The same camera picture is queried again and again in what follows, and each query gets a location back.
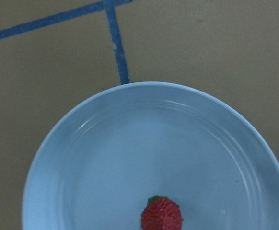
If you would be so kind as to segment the red strawberry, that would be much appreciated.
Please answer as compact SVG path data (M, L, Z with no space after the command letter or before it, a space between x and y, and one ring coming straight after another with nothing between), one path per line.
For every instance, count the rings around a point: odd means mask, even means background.
M143 230L181 230L184 221L180 206L160 195L148 198L140 220Z

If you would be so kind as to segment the blue plate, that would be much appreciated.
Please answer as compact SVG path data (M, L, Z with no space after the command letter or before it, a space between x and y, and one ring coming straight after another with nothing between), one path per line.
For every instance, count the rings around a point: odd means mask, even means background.
M279 230L279 163L259 132L206 93L165 82L90 97L49 132L23 195L24 230L139 230L149 197L185 230Z

